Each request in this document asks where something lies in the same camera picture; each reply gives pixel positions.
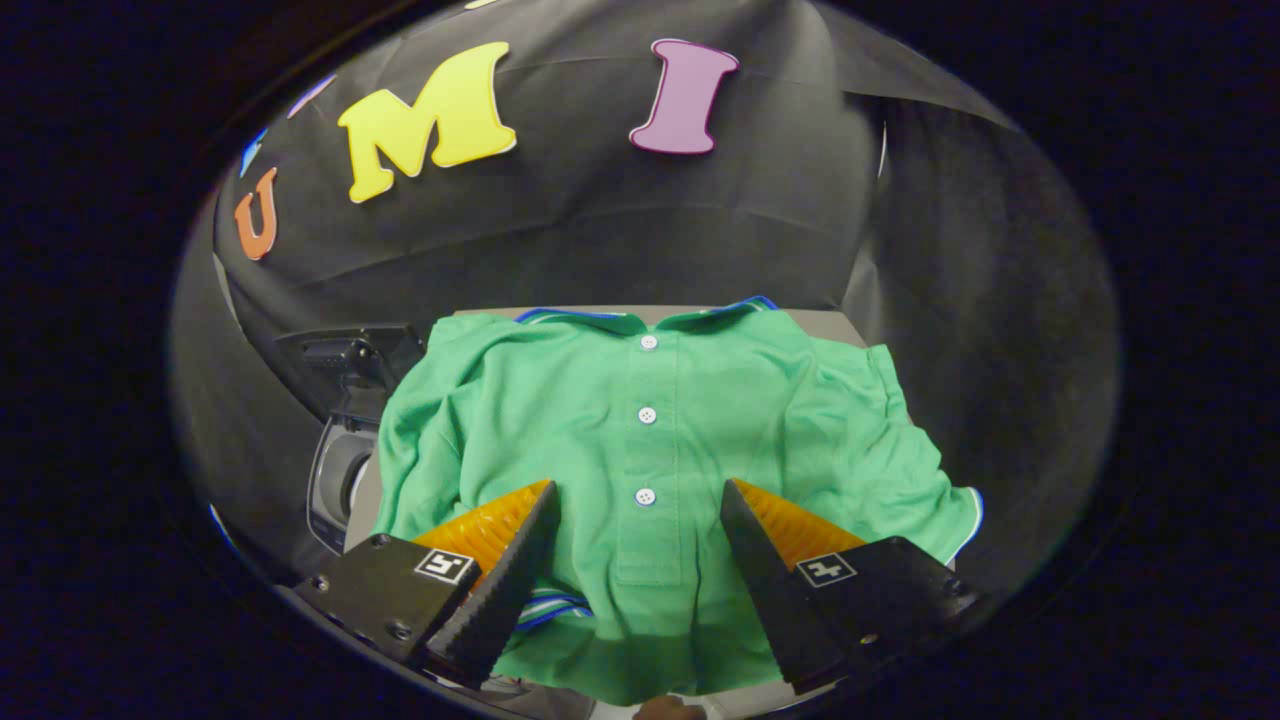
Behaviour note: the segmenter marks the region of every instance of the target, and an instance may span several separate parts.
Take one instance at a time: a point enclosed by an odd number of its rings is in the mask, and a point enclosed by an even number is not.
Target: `blue stripe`
[[[532,310],[530,310],[527,313],[522,313],[518,318],[516,318],[516,322],[517,323],[524,323],[525,320],[532,318],[534,315],[540,315],[543,313],[557,313],[557,314],[563,314],[563,315],[577,315],[579,318],[599,318],[602,320],[613,320],[616,318],[621,318],[621,315],[605,315],[605,314],[602,314],[602,313],[575,313],[572,310],[557,310],[554,307],[534,307]]]
[[[774,305],[773,301],[769,300],[768,297],[764,297],[763,295],[756,295],[755,297],[748,297],[746,300],[744,300],[741,302],[735,302],[732,305],[726,305],[724,307],[716,307],[713,310],[709,310],[708,314],[710,314],[710,313],[728,313],[730,310],[737,310],[739,307],[741,307],[741,306],[744,306],[744,305],[746,305],[749,302],[756,301],[756,300],[760,301],[760,302],[763,302],[769,310],[777,310],[778,309],[778,306]]]
[[[573,607],[573,603],[572,602],[563,602],[563,601],[559,601],[559,600],[553,600],[550,602],[543,602],[543,603],[539,603],[539,605],[530,605],[530,606],[525,607],[525,611],[520,614],[520,618],[517,618],[517,620],[526,620],[529,618],[541,618],[547,612],[552,612],[553,610],[561,610],[561,609],[564,609],[564,607]]]
[[[550,601],[550,600],[566,600],[566,601],[572,602],[575,605],[586,605],[586,598],[585,597],[573,597],[571,594],[539,594],[539,596],[534,596],[534,601],[525,603],[525,606],[527,607],[530,605],[535,605],[535,603],[539,603],[539,602],[547,602],[547,601]]]
[[[541,615],[539,618],[534,618],[532,620],[529,620],[527,623],[521,623],[521,624],[516,625],[516,630],[520,632],[520,630],[529,630],[531,628],[536,628],[538,625],[541,625],[543,623],[550,620],[552,618],[558,618],[558,616],[561,616],[561,615],[563,615],[566,612],[585,612],[588,618],[594,618],[594,615],[591,615],[591,611],[588,610],[588,609],[585,609],[585,607],[576,607],[576,606],[572,606],[572,605],[566,605],[564,607],[561,607],[559,610],[557,610],[554,612],[548,612],[547,615]]]
[[[257,156],[257,151],[262,149],[264,137],[266,137],[265,129],[260,132],[259,136],[253,138],[253,142],[248,143],[244,152],[241,154],[241,177],[244,177],[244,170],[248,169],[248,164],[253,161],[253,158]]]
[[[239,548],[237,548],[236,543],[232,542],[232,537],[227,534],[227,525],[223,525],[223,519],[218,515],[218,510],[212,505],[209,506],[209,515],[212,516],[214,523],[218,524],[218,529],[223,533],[223,539],[227,541],[227,544],[236,552],[236,555],[239,555]]]

